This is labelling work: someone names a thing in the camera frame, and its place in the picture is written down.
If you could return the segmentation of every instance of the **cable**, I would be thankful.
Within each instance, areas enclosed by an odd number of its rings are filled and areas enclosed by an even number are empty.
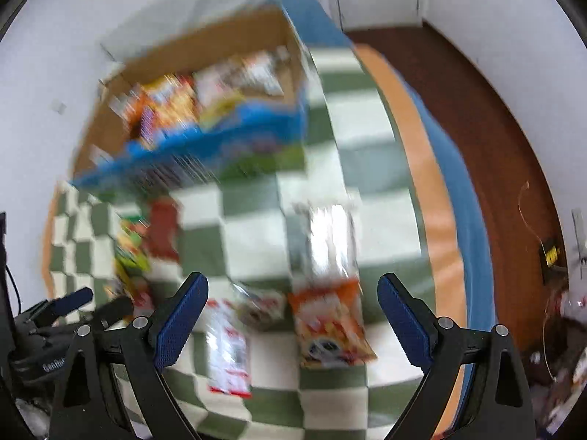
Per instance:
[[[547,305],[544,307],[544,321],[542,321],[542,354],[544,355],[544,364],[547,366],[548,375],[550,375],[551,380],[555,382],[557,379],[553,376],[553,373],[550,370],[550,366],[548,365],[547,343],[544,336],[544,330],[546,329],[547,321],[550,318],[550,315],[548,314],[548,305],[550,304],[550,300],[551,298],[548,297]]]
[[[21,296],[18,293],[17,284],[14,282],[14,278],[12,277],[12,273],[10,272],[10,269],[8,268],[8,265],[6,265],[6,272],[8,273],[8,277],[10,278],[10,281],[12,282],[12,286],[14,288],[14,292],[17,294],[18,314],[21,314],[22,313]]]
[[[534,230],[532,230],[532,227],[528,224],[528,222],[526,221],[526,218],[524,218],[524,214],[522,213],[522,207],[520,206],[520,203],[522,202],[522,194],[524,193],[525,190],[530,188],[530,182],[528,182],[526,180],[526,183],[522,185],[522,188],[519,190],[519,194],[518,194],[518,211],[519,211],[519,215],[520,217],[522,217],[522,221],[524,222],[524,225],[526,225],[526,228],[528,229],[528,231],[530,233],[532,233],[535,237],[536,240],[538,240],[538,243],[540,243],[540,246],[542,247],[542,252],[544,253],[544,260],[548,260],[548,256],[547,256],[547,251],[544,249],[544,244],[542,243],[542,240],[540,239],[540,237],[536,234],[536,232]]]

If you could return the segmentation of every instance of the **red snack bag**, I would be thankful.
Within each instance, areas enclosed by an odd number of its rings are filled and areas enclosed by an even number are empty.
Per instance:
[[[163,197],[151,202],[151,214],[145,246],[154,258],[179,261],[177,254],[178,206],[173,198]]]

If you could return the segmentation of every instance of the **brown floor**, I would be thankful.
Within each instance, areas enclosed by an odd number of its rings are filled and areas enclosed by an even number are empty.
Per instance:
[[[348,32],[356,43],[383,53],[422,96],[463,154],[489,235],[498,319],[520,349],[541,336],[548,289],[542,284],[541,238],[561,238],[557,213],[542,170],[503,101],[474,66],[430,26]]]

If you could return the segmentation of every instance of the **snack box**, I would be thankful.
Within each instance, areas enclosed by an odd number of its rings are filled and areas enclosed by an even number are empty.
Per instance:
[[[148,84],[168,73],[190,73],[234,55],[286,46],[289,60],[277,77],[283,96],[247,94],[227,116],[227,124],[209,132],[187,129],[154,150],[129,144],[122,119],[109,101],[135,84]],[[243,12],[185,34],[130,61],[106,85],[106,94],[74,158],[72,185],[90,192],[115,189],[165,191],[210,180],[248,177],[275,170],[304,168],[306,134],[304,51],[284,12],[268,5]]]

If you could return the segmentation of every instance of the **white wall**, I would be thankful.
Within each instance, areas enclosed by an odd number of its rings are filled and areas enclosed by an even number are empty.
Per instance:
[[[571,287],[587,292],[570,214],[580,207],[587,216],[587,49],[579,35],[556,0],[427,0],[424,17],[477,65],[522,127],[557,206]]]
[[[40,237],[105,73],[97,41],[151,1],[29,0],[0,42],[0,210],[24,308],[46,296]]]

